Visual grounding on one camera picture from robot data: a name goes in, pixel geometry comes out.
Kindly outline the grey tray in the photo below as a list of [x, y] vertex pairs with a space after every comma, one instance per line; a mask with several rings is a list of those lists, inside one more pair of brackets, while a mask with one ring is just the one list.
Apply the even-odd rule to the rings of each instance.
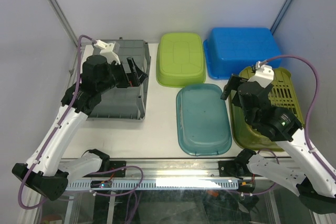
[[[125, 69], [130, 73], [127, 63], [132, 58], [135, 64], [146, 74], [150, 74], [151, 56], [149, 45], [144, 40], [116, 39], [120, 47], [117, 55]], [[89, 115], [90, 119], [127, 119], [143, 120], [146, 112], [149, 78], [139, 87], [126, 89], [113, 88], [102, 95], [102, 101]]]

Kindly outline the blue plastic tub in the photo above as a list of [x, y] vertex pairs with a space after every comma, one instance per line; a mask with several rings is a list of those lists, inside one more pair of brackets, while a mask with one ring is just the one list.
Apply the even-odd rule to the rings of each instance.
[[227, 80], [257, 61], [281, 55], [270, 29], [263, 27], [216, 27], [203, 47], [208, 75], [215, 80]]

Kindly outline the lime green shallow tub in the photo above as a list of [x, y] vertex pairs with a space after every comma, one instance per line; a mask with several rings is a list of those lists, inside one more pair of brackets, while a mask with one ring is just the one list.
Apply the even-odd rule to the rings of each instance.
[[204, 83], [205, 56], [196, 33], [167, 33], [161, 37], [156, 57], [156, 79], [164, 87], [183, 88]]

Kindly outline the olive green slotted basket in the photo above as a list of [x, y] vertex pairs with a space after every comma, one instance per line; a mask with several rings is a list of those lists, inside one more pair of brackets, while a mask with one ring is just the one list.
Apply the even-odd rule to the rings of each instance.
[[[291, 73], [282, 67], [274, 69], [272, 85], [273, 88], [268, 94], [270, 103], [275, 106], [287, 108], [298, 118], [302, 125], [305, 125], [296, 92], [291, 81]], [[232, 91], [228, 100], [230, 105], [232, 135], [237, 145], [241, 148], [248, 148], [254, 151], [267, 148], [274, 152], [283, 152], [283, 149], [275, 142], [272, 142], [254, 130], [250, 125], [246, 124], [242, 109], [232, 104], [235, 93], [235, 91]]]

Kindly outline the teal translucent tub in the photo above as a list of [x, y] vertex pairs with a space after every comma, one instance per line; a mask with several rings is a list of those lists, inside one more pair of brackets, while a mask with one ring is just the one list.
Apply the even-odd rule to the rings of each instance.
[[193, 84], [176, 96], [176, 123], [180, 148], [188, 155], [226, 153], [232, 135], [222, 90], [215, 84]]

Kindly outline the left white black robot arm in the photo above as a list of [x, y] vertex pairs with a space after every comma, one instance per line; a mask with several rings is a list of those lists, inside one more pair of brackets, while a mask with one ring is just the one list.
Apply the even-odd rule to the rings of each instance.
[[81, 158], [65, 165], [60, 161], [78, 129], [101, 102], [103, 93], [113, 88], [138, 87], [148, 78], [133, 58], [127, 58], [127, 63], [129, 72], [102, 55], [92, 55], [83, 62], [80, 79], [66, 91], [48, 135], [25, 163], [16, 163], [12, 169], [22, 186], [54, 201], [73, 181], [89, 174], [104, 176], [109, 172], [109, 155], [97, 149], [88, 150]]

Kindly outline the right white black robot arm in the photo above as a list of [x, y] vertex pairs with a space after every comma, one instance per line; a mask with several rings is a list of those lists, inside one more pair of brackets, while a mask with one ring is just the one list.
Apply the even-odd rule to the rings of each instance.
[[300, 171], [268, 162], [248, 148], [235, 157], [231, 169], [237, 175], [266, 177], [291, 191], [309, 210], [333, 214], [335, 168], [310, 141], [307, 125], [302, 125], [287, 108], [271, 104], [268, 94], [272, 88], [271, 80], [265, 77], [246, 79], [234, 74], [224, 86], [221, 99], [226, 100], [234, 90], [233, 105], [242, 109], [246, 123], [289, 154]]

